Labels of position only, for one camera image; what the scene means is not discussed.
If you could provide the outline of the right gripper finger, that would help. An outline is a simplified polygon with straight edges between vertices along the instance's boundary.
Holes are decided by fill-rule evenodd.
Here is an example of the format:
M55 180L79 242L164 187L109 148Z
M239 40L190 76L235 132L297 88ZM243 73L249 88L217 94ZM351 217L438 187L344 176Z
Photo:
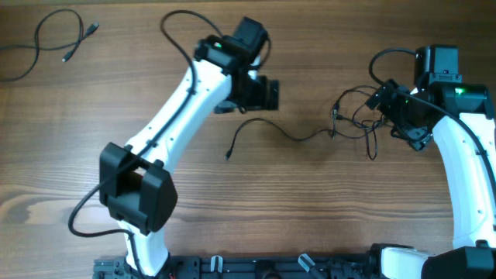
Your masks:
M380 106L384 103L386 97L386 87L379 87L366 101L365 106L370 110L380 110Z
M426 133L419 139L409 140L408 145L415 151L423 151L432 141L432 134Z

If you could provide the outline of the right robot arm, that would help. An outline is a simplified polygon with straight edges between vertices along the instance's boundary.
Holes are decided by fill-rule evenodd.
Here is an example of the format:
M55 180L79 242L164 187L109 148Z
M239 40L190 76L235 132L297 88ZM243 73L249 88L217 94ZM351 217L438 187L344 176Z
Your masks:
M434 142L443 159L453 209L453 248L430 255L408 246L377 244L380 278L495 276L495 112L482 84L463 82L459 51L429 45L413 51L414 88L374 77L367 100L393 124L391 135L423 150Z

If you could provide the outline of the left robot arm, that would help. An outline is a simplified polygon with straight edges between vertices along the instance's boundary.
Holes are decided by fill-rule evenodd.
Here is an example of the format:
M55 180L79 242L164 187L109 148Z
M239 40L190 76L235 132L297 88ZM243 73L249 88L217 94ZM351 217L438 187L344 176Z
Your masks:
M232 35L200 40L174 93L152 120L124 146L109 143L100 155L100 202L127 235L118 268L125 278L159 278L170 253L164 225L177 204L172 181L185 148L211 113L278 108L277 81L257 72L270 46L268 31L247 17Z

